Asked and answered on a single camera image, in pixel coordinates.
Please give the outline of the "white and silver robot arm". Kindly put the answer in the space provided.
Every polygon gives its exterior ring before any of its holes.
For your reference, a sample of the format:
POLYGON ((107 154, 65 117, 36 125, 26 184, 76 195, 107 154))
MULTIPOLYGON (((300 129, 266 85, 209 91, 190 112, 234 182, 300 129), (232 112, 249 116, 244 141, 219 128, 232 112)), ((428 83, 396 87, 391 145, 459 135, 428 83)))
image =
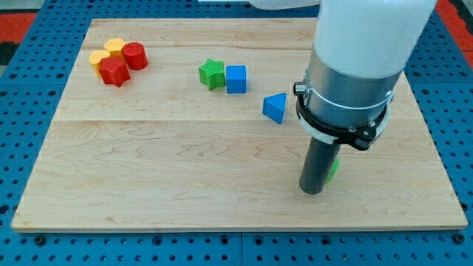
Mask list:
POLYGON ((320 0, 310 62, 293 85, 310 148, 367 150, 436 0, 320 0))

